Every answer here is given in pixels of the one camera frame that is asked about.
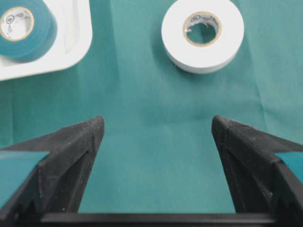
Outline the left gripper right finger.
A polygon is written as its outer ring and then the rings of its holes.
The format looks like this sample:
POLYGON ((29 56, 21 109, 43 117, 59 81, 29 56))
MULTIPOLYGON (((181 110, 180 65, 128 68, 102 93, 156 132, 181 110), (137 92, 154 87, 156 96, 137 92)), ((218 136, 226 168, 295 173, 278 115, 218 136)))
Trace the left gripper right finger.
POLYGON ((281 155, 301 144, 216 115, 212 135, 237 213, 267 213, 280 226, 303 225, 303 182, 281 155))

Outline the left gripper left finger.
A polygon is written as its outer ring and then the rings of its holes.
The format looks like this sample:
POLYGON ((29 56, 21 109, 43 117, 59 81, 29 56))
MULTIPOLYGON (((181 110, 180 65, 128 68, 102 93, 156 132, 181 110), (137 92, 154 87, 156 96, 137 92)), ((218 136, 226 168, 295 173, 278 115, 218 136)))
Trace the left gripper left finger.
POLYGON ((0 225, 13 225, 15 217, 29 211, 77 211, 89 174, 104 136, 104 119, 96 116, 85 122, 28 140, 2 151, 21 154, 48 151, 25 181, 9 196, 0 210, 0 225))

